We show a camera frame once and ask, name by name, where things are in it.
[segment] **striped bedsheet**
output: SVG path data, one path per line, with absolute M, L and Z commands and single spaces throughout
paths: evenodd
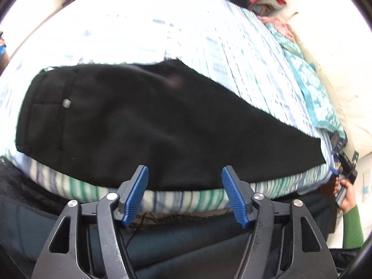
M 253 183 L 253 190 L 275 198 L 327 180 L 333 164 L 329 137 L 311 124 L 281 47 L 253 13 L 225 0 L 77 0 L 62 9 L 28 38 L 0 78 L 0 154 L 55 194 L 80 202 L 99 200 L 113 190 L 58 173 L 16 151 L 25 92 L 32 78 L 49 66 L 154 63 L 165 58 L 181 59 L 251 105 L 321 139 L 325 164 Z M 223 189 L 147 190 L 142 201 L 143 211 L 160 213 L 227 206 Z

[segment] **green sleeve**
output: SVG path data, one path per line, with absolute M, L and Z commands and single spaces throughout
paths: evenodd
M 358 206 L 352 208 L 344 214 L 344 239 L 343 249 L 354 249 L 361 247 L 364 243 L 362 226 L 360 225 L 360 217 Z

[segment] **button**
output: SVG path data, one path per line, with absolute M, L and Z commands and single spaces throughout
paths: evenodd
M 64 99 L 62 102 L 62 106 L 68 109 L 71 105 L 71 101 L 69 99 Z

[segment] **folded clothes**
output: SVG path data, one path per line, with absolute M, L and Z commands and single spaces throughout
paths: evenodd
M 293 35 L 291 25 L 284 23 L 283 21 L 275 17 L 260 17 L 259 16 L 258 18 L 263 24 L 265 23 L 273 24 L 275 29 L 278 32 L 280 32 L 283 36 L 287 37 L 292 42 L 295 42 L 295 37 Z
M 248 0 L 248 9 L 260 16 L 268 15 L 273 10 L 280 10 L 287 2 L 285 0 Z
M 320 139 L 257 109 L 179 60 L 78 65 L 38 74 L 17 150 L 90 184 L 118 187 L 139 164 L 148 189 L 222 188 L 232 165 L 262 182 L 323 164 Z

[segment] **blue striped fabric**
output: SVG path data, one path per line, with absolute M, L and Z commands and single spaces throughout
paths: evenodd
M 326 179 L 333 164 L 327 132 L 313 127 L 281 47 L 253 13 L 225 0 L 77 0 L 62 9 L 28 38 L 0 78 L 0 153 L 55 194 L 80 202 L 100 199 L 113 190 L 68 177 L 16 151 L 17 117 L 32 78 L 49 66 L 176 57 L 251 105 L 321 139 L 324 165 L 253 183 L 253 190 L 274 198 Z M 159 213 L 227 206 L 222 189 L 147 190 L 142 201 L 143 211 Z

